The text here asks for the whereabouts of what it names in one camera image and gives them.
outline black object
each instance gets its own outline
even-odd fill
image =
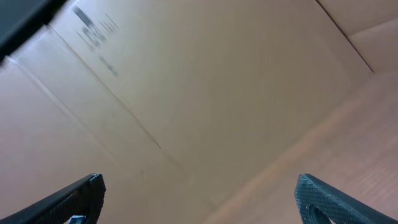
[[[0,0],[0,62],[44,24],[66,0]]]
[[[104,203],[101,174],[90,174],[33,205],[0,220],[0,224],[96,223]]]
[[[398,224],[310,174],[300,175],[294,195],[304,224]]]

